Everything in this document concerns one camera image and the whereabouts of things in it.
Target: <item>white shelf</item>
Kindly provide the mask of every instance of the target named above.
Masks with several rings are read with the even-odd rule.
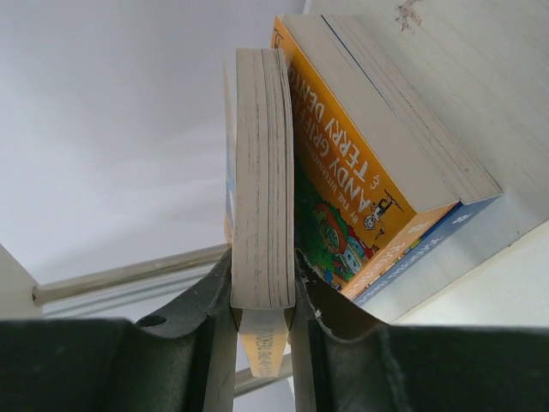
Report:
[[[402,30],[401,5],[420,24],[408,19]],[[504,189],[365,305],[394,321],[549,218],[549,7],[538,0],[311,0],[308,12],[361,14],[425,102]]]

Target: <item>blue book spine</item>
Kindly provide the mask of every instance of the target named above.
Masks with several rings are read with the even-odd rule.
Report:
[[[378,294],[383,288],[389,285],[394,279],[402,275],[406,269],[411,268],[421,260],[423,256],[435,249],[451,234],[470,221],[481,210],[485,209],[497,197],[491,197],[479,202],[463,204],[458,203],[448,212],[437,224],[429,229],[421,241],[398,262],[391,266],[379,279],[373,282],[360,294],[354,303],[358,306],[364,305],[368,300]]]
[[[226,219],[228,219],[228,225],[232,235],[234,228],[234,197],[235,197],[235,181],[234,181],[234,143],[231,136],[226,137],[226,196],[225,196],[225,211]]]

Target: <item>book cover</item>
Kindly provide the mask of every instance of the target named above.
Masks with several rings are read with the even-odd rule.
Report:
[[[406,250],[379,279],[368,285],[360,296],[354,300],[354,303],[358,306],[364,305],[364,303],[402,275],[408,268],[414,266],[421,258],[426,256],[427,253],[434,250],[455,231],[465,225],[480,211],[484,210],[496,198],[498,197],[491,197],[470,204],[458,203],[435,226],[414,242],[414,244]]]
[[[453,206],[408,203],[280,18],[295,135],[296,245],[325,280],[354,299]]]

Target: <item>hole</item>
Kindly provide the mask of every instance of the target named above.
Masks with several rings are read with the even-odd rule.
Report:
[[[167,321],[163,316],[150,315],[145,318],[141,318],[137,321],[137,326],[142,328],[150,328],[151,326],[158,326],[159,324],[164,324]]]

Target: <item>cartoon illustration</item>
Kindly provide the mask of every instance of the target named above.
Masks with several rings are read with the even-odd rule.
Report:
[[[345,251],[341,255],[345,265],[356,275],[359,270],[367,263],[378,251],[379,248],[373,245],[368,247],[360,238],[356,235],[353,228],[349,228],[349,235],[347,237],[347,246]]]
[[[398,209],[401,210],[402,213],[404,213],[404,210],[401,208],[401,206],[396,202],[396,200],[390,195],[388,191],[385,191],[385,194],[387,195],[386,198],[381,199],[379,202],[372,202],[370,205],[371,209],[371,215],[368,215],[364,219],[364,226],[368,230],[374,230],[376,228],[376,225],[379,223],[381,225],[381,228],[379,229],[379,232],[376,235],[376,239],[378,239],[381,235],[385,233],[385,224],[381,220],[382,216],[387,213],[387,210],[393,205],[395,205]]]
[[[341,289],[379,250],[366,245],[341,212],[326,202],[295,163],[295,241],[307,264],[327,283]],[[389,207],[384,199],[381,208]]]
[[[326,203],[319,203],[312,214],[314,224],[330,253],[338,255],[343,253],[346,247],[345,238],[329,206]]]

